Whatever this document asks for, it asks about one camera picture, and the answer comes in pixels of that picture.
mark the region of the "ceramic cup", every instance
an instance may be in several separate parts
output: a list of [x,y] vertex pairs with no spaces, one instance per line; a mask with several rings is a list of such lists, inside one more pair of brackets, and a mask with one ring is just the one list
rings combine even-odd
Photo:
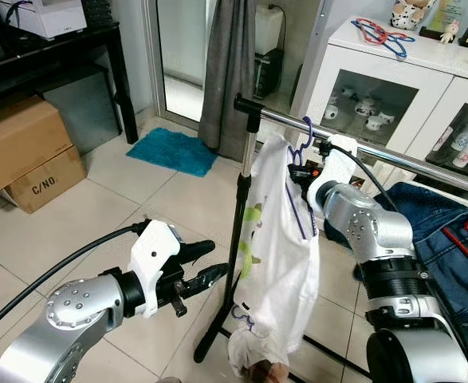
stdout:
[[354,89],[348,86],[345,86],[342,88],[341,92],[342,92],[342,96],[350,97],[354,94]]
[[451,147],[455,150],[463,150],[468,145],[468,125],[455,137]]
[[467,165],[467,163],[468,163],[468,144],[453,160],[453,164],[457,168],[464,168]]
[[384,118],[379,116],[370,116],[365,124],[368,130],[379,130],[381,126],[385,123]]
[[326,120],[333,120],[338,116],[338,108],[335,105],[328,105],[326,106],[326,110],[324,111],[324,118]]
[[444,144],[444,142],[448,140],[448,137],[453,131],[454,129],[451,126],[446,128],[443,134],[439,137],[438,142],[436,142],[434,147],[432,148],[432,152],[437,152],[442,147],[442,144]]
[[371,97],[365,97],[356,104],[354,111],[361,116],[373,116],[376,114],[376,101]]
[[336,94],[336,92],[331,93],[331,96],[329,96],[328,104],[334,105],[336,104],[337,101],[338,101],[338,94]]
[[386,124],[390,124],[395,120],[395,114],[390,110],[381,110],[379,117],[386,121]]

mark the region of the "clothing rack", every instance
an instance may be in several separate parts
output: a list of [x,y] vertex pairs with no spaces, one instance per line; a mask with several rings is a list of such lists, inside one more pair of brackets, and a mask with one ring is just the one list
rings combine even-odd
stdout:
[[[234,108],[248,115],[248,121],[246,124],[246,131],[248,132],[248,136],[246,138],[244,152],[242,155],[242,168],[237,182],[234,226],[232,230],[232,240],[230,244],[230,255],[228,260],[229,270],[226,274],[226,285],[222,306],[210,324],[209,329],[195,349],[194,359],[197,363],[201,363],[203,361],[207,355],[207,352],[209,351],[209,348],[212,346],[212,343],[219,333],[226,335],[227,337],[230,336],[230,333],[223,329],[222,326],[228,317],[231,307],[234,304],[234,291],[237,284],[237,282],[234,283],[235,261],[237,258],[239,238],[241,236],[242,217],[244,216],[244,208],[248,198],[248,191],[250,190],[251,186],[251,163],[255,151],[255,144],[257,143],[257,133],[260,127],[261,118],[278,122],[285,125],[286,127],[295,128],[298,132],[309,134],[309,126],[305,122],[266,108],[263,104],[259,104],[257,102],[243,98],[240,94],[235,97]],[[336,132],[331,129],[317,125],[313,126],[312,131],[313,136],[320,140],[327,140],[330,136],[336,134]],[[362,140],[357,140],[357,142],[358,150],[360,152],[363,152],[369,156],[373,156],[377,160],[381,160],[387,164],[394,165],[397,168],[402,168],[404,170],[426,176],[433,180],[442,181],[448,183],[449,185],[468,191],[468,177],[466,176],[462,176],[433,164],[428,164],[424,161],[405,156],[404,154],[398,152],[393,152],[392,150],[386,149],[379,145],[371,144]],[[367,371],[325,347],[321,343],[313,340],[308,336],[304,336],[303,339],[333,359],[336,359],[338,362],[350,367],[351,369],[354,369],[355,371],[363,374],[365,377],[370,378],[370,374]],[[296,377],[293,374],[290,374],[289,377],[295,382],[302,382],[299,377]]]

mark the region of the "gray curtain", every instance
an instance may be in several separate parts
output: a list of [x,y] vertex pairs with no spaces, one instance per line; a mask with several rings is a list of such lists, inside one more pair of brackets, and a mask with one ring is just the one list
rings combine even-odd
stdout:
[[199,137],[220,156],[242,160],[247,115],[237,93],[253,95],[256,0],[218,0],[210,28]]

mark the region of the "blue bath mat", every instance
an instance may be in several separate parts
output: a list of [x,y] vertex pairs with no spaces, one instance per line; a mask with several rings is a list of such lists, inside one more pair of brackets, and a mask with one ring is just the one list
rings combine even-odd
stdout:
[[204,177],[216,155],[199,138],[156,128],[139,140],[126,156]]

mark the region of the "white cabinet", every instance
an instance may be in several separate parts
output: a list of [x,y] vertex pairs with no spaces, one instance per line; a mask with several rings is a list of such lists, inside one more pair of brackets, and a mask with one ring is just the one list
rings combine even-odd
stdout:
[[[311,79],[315,87],[307,115],[315,124],[340,134],[468,175],[468,164],[464,168],[453,164],[458,151],[447,150],[468,124],[468,79],[461,78],[468,78],[468,48],[455,43],[439,44],[406,31],[415,42],[404,43],[407,58],[400,60],[383,46],[366,44],[350,23],[354,18],[349,18],[329,39],[317,79]],[[378,125],[380,119],[369,121],[368,113],[381,115],[386,122]],[[432,151],[449,126],[452,133],[448,142],[441,150]],[[300,135],[298,144],[306,138]],[[306,159],[320,163],[313,150],[307,152]],[[362,156],[361,159],[372,166],[385,187],[414,179],[411,173],[388,164]],[[356,176],[366,178],[359,169]],[[415,181],[438,187],[419,177]],[[459,196],[457,191],[442,189]],[[370,182],[365,182],[362,190],[377,193]],[[460,197],[464,202],[467,195]]]

